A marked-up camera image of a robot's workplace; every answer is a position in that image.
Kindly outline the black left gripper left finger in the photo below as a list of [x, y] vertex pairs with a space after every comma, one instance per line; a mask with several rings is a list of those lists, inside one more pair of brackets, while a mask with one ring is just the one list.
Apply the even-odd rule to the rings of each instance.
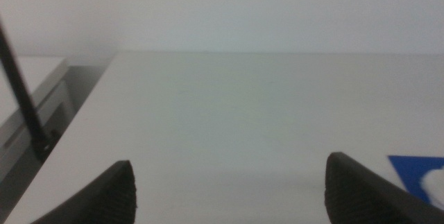
[[133, 224], [136, 191], [133, 167], [121, 160], [34, 224]]

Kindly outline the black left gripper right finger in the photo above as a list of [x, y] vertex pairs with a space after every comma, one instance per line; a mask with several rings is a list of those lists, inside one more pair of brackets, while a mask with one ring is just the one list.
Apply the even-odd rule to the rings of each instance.
[[342, 152], [327, 158], [324, 203], [331, 223], [443, 224], [443, 210]]

